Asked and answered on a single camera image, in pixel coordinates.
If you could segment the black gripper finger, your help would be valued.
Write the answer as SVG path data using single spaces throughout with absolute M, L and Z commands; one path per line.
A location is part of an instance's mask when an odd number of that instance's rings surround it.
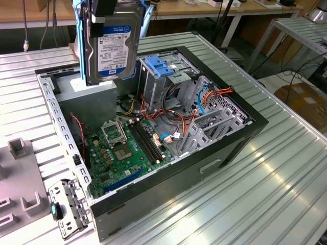
M 88 21 L 90 37 L 102 37 L 107 16 L 114 13 L 117 1 L 94 0 L 88 1 Z

